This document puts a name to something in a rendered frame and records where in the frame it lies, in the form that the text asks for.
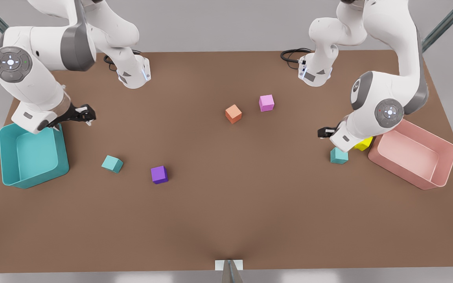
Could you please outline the pink cube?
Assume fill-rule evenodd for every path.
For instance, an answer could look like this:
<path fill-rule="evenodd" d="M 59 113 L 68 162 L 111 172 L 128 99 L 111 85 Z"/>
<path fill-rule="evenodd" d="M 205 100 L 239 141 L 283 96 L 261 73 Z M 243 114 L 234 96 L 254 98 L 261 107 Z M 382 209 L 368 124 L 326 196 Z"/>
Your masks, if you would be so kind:
<path fill-rule="evenodd" d="M 275 102 L 272 95 L 264 95 L 259 98 L 259 107 L 261 112 L 272 111 Z"/>

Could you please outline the purple cube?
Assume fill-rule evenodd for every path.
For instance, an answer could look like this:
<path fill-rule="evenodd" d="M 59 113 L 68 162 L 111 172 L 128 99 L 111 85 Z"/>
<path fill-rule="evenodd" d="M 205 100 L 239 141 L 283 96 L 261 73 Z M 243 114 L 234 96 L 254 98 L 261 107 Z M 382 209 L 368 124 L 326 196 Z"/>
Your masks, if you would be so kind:
<path fill-rule="evenodd" d="M 169 181 L 167 169 L 164 165 L 151 168 L 151 177 L 154 184 L 161 184 Z"/>

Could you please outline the yellow cube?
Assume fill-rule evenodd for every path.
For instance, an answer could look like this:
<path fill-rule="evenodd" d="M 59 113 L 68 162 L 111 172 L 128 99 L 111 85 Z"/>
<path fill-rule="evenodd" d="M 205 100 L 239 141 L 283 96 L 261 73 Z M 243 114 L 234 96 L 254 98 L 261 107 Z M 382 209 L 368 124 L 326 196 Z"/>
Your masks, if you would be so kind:
<path fill-rule="evenodd" d="M 370 147 L 371 143 L 372 143 L 372 140 L 373 140 L 373 137 L 369 137 L 369 138 L 366 138 L 364 140 L 362 140 L 360 143 L 356 144 L 354 146 L 354 149 L 356 150 L 360 150 L 360 151 L 364 151 L 366 150 L 367 148 Z"/>

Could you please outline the orange cube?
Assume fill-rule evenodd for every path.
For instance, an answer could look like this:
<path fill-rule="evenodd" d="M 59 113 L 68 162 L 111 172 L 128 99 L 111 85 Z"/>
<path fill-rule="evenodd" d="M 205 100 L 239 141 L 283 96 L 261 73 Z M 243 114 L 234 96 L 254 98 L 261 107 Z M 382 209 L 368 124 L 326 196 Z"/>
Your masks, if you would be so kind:
<path fill-rule="evenodd" d="M 231 124 L 235 124 L 237 121 L 241 120 L 242 112 L 237 105 L 234 104 L 225 110 L 225 116 Z"/>

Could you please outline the pink plastic bin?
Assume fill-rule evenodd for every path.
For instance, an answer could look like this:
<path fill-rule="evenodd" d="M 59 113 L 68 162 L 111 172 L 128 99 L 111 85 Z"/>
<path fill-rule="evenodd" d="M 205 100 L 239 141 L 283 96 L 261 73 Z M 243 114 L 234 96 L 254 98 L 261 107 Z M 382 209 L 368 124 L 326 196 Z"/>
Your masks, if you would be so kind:
<path fill-rule="evenodd" d="M 429 190 L 446 185 L 453 167 L 453 144 L 404 119 L 375 137 L 368 158 L 417 188 Z"/>

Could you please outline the teal plastic bin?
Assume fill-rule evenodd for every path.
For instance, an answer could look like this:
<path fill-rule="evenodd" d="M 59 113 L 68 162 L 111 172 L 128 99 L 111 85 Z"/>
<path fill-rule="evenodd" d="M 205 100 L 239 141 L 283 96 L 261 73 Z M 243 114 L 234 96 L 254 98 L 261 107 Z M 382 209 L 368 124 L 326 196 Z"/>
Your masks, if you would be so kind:
<path fill-rule="evenodd" d="M 2 182 L 27 189 L 65 175 L 70 165 L 62 129 L 45 128 L 38 134 L 15 123 L 0 129 Z"/>

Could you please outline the light blue cube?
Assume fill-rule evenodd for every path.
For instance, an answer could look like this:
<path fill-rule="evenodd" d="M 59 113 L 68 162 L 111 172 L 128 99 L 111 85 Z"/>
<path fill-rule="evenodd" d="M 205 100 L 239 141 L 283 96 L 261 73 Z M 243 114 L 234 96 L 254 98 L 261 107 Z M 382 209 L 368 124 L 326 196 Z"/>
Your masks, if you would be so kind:
<path fill-rule="evenodd" d="M 335 147 L 330 152 L 330 162 L 334 164 L 344 164 L 349 160 L 348 152 L 343 152 Z"/>
<path fill-rule="evenodd" d="M 116 174 L 120 172 L 122 166 L 123 162 L 120 159 L 110 155 L 107 155 L 102 163 L 102 168 Z"/>

